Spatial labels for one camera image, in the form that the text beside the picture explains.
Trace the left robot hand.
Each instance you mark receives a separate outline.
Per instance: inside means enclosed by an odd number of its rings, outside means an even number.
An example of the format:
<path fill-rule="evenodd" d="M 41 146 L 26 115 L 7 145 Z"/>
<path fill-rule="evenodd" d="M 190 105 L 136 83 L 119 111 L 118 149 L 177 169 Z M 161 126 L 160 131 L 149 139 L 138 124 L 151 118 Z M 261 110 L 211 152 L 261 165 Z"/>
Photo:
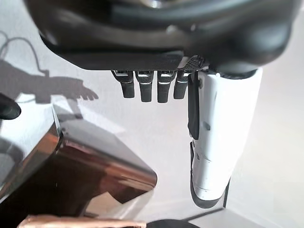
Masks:
<path fill-rule="evenodd" d="M 224 194 L 243 152 L 262 67 L 286 49 L 299 0 L 27 0 L 42 41 L 86 70 L 110 70 L 125 98 L 188 97 L 190 190 L 203 209 Z"/>

